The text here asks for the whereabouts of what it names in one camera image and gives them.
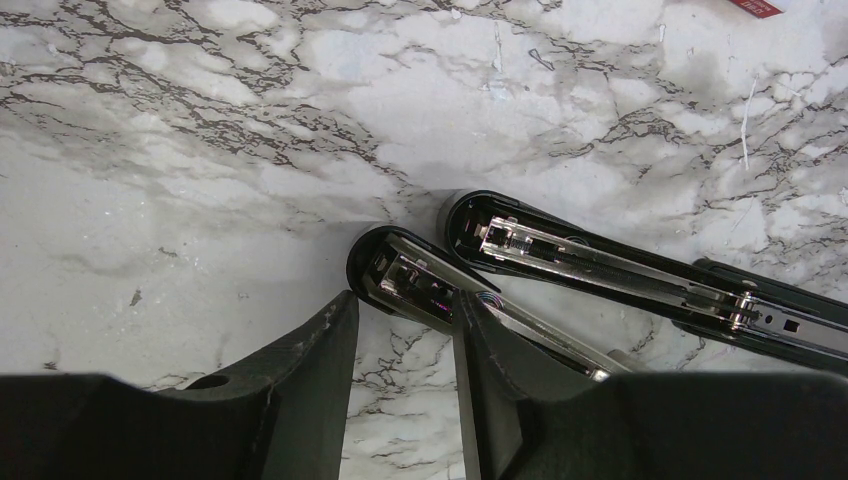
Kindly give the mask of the black stapler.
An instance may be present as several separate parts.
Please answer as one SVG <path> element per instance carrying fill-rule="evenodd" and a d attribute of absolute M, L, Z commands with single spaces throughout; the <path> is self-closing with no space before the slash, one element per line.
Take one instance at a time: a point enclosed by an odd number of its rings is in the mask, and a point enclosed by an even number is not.
<path fill-rule="evenodd" d="M 445 250 L 472 269 L 576 289 L 693 335 L 847 373 L 843 302 L 710 259 L 650 253 L 491 190 L 454 192 L 437 226 Z"/>

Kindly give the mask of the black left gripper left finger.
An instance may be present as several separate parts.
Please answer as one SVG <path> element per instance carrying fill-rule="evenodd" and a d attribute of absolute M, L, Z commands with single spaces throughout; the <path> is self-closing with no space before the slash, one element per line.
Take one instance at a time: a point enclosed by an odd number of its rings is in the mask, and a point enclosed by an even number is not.
<path fill-rule="evenodd" d="M 1 379 L 5 479 L 335 479 L 359 326 L 340 292 L 295 330 L 183 389 L 102 374 Z"/>

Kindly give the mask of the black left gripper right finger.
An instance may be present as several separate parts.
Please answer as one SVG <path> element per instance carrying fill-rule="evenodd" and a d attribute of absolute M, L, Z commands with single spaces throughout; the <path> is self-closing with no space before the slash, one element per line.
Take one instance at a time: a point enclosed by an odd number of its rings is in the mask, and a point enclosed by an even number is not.
<path fill-rule="evenodd" d="M 594 381 L 453 299 L 470 479 L 843 479 L 847 382 L 800 372 Z"/>

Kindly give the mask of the red white staple box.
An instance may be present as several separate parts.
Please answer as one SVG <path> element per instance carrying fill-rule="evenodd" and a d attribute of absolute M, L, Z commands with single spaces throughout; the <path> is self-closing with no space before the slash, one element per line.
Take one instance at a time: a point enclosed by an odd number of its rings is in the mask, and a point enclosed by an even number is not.
<path fill-rule="evenodd" d="M 729 2 L 758 19 L 783 14 L 792 4 L 792 0 L 729 0 Z"/>

